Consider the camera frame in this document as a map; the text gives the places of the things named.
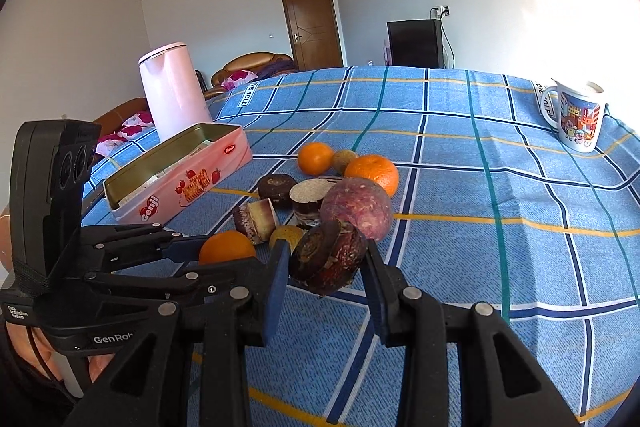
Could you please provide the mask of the person's left hand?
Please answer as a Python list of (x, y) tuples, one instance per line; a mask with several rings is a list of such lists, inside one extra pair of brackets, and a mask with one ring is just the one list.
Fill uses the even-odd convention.
[[(7, 275), (13, 274), (10, 217), (1, 215), (1, 265)], [(23, 325), (6, 325), (14, 351), (25, 362), (33, 366), (42, 376), (52, 374), (57, 381), (63, 378), (61, 369), (53, 357), (54, 349), (40, 329), (29, 329)], [(114, 355), (94, 355), (89, 358), (90, 381), (95, 381), (114, 358)]]

